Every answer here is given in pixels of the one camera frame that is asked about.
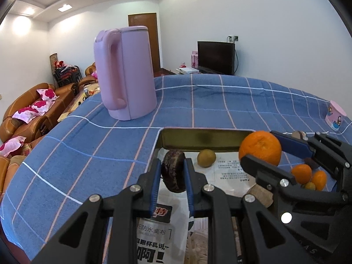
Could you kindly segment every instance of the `kettle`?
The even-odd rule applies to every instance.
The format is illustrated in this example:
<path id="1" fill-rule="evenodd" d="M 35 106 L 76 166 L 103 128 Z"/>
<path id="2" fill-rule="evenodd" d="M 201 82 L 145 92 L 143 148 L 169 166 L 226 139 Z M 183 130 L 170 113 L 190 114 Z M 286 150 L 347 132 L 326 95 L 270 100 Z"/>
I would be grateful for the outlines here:
<path id="1" fill-rule="evenodd" d="M 95 38 L 94 58 L 101 99 L 112 118 L 132 120 L 156 108 L 147 27 L 101 31 Z"/>

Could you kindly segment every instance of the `pink paper cup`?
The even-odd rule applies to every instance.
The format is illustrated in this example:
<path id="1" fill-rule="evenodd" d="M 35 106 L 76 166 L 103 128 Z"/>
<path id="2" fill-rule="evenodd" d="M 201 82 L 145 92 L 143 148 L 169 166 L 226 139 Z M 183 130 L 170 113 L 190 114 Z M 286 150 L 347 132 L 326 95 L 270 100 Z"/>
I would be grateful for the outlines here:
<path id="1" fill-rule="evenodd" d="M 328 113 L 325 117 L 326 123 L 328 123 L 334 131 L 338 131 L 345 117 L 346 112 L 336 102 L 331 100 Z"/>

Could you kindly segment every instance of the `plaid tablecloth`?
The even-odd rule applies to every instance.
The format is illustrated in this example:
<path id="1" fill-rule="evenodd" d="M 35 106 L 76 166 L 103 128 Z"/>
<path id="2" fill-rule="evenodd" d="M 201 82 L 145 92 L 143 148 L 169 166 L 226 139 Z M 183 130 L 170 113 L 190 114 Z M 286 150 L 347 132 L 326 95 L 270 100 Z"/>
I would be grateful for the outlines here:
<path id="1" fill-rule="evenodd" d="M 351 120 L 338 133 L 324 118 L 329 102 L 257 79 L 220 75 L 155 78 L 157 108 L 131 121 L 111 118 L 101 96 L 90 97 L 25 159 L 1 204 L 8 240 L 30 259 L 89 195 L 115 195 L 136 183 L 163 127 L 329 132 L 352 141 Z M 280 167 L 301 163 L 283 154 Z"/>

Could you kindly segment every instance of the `brown wooden door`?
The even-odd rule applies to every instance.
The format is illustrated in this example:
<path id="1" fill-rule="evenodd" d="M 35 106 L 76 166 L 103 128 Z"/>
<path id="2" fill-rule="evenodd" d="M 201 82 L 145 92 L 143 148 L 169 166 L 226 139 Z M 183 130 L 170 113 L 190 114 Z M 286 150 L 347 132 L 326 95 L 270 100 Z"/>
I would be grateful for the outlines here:
<path id="1" fill-rule="evenodd" d="M 128 15 L 129 26 L 146 26 L 149 31 L 150 51 L 152 53 L 153 71 L 160 70 L 158 24 L 156 13 Z"/>

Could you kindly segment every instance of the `black television screen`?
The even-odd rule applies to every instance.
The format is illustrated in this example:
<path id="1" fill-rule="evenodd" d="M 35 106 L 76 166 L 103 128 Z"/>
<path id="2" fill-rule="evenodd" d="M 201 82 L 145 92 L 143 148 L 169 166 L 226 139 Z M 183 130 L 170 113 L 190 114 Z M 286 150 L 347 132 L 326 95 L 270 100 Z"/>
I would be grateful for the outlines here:
<path id="1" fill-rule="evenodd" d="M 205 72 L 233 75 L 235 71 L 235 44 L 199 41 L 198 68 Z"/>

